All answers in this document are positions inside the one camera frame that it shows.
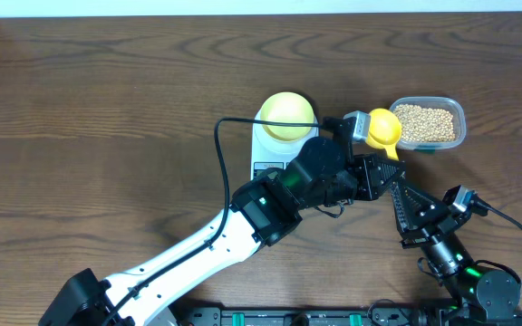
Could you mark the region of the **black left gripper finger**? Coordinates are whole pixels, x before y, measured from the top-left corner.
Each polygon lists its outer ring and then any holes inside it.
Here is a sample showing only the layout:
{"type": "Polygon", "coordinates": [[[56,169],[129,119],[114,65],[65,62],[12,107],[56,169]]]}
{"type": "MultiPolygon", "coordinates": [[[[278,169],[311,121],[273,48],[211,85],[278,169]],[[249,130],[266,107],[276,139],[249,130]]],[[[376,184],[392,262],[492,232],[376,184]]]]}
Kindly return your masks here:
{"type": "Polygon", "coordinates": [[[369,198],[371,200],[377,200],[386,192],[388,192],[397,183],[397,179],[394,180],[380,180],[374,179],[369,182],[369,198]]]}
{"type": "Polygon", "coordinates": [[[396,181],[405,172],[405,163],[399,160],[377,157],[377,170],[381,181],[396,181]]]}

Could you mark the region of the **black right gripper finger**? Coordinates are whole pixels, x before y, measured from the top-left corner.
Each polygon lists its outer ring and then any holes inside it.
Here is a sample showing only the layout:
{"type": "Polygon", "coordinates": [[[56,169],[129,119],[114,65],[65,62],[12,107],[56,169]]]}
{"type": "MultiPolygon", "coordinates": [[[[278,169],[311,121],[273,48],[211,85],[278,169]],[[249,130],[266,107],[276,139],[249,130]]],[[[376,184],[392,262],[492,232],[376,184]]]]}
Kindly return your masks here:
{"type": "Polygon", "coordinates": [[[397,182],[393,182],[390,187],[391,199],[394,208],[396,225],[399,232],[406,232],[409,230],[407,217],[404,206],[401,200],[401,191],[397,182]]]}
{"type": "Polygon", "coordinates": [[[400,200],[408,222],[432,222],[450,214],[441,200],[404,178],[399,180],[400,200]]]}

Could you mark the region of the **yellow measuring scoop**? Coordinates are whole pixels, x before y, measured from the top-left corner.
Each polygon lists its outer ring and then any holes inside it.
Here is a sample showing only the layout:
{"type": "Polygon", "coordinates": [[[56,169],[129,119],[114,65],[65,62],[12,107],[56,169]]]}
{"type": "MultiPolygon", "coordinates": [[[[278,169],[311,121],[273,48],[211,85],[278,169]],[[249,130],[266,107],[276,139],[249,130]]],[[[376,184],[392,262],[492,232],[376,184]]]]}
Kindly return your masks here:
{"type": "Polygon", "coordinates": [[[369,116],[366,144],[373,149],[383,149],[389,159],[399,160],[396,148],[401,139],[402,126],[398,118],[382,108],[372,110],[369,116]]]}

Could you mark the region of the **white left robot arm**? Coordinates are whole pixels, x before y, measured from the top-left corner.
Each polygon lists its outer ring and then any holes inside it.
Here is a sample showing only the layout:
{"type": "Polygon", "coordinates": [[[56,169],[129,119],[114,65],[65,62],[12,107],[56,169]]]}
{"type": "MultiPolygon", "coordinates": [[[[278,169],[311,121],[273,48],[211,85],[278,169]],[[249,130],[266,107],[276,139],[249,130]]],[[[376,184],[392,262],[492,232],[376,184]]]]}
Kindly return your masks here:
{"type": "Polygon", "coordinates": [[[165,252],[103,280],[91,269],[72,276],[39,322],[149,325],[211,275],[291,233],[302,210],[375,200],[403,173],[400,161],[353,155],[330,139],[309,139],[286,168],[260,172],[206,226],[165,252]]]}

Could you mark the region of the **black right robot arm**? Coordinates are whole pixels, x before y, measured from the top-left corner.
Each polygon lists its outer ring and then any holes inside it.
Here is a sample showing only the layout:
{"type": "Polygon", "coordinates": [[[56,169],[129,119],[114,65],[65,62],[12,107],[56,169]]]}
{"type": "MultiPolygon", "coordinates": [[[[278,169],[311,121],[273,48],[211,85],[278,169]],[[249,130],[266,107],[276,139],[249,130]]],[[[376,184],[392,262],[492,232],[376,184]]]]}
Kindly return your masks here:
{"type": "Polygon", "coordinates": [[[439,325],[522,325],[517,273],[474,260],[456,235],[472,216],[486,216],[488,204],[464,186],[438,199],[403,178],[390,192],[402,248],[420,248],[420,269],[454,300],[453,307],[428,309],[419,318],[439,325]]]}

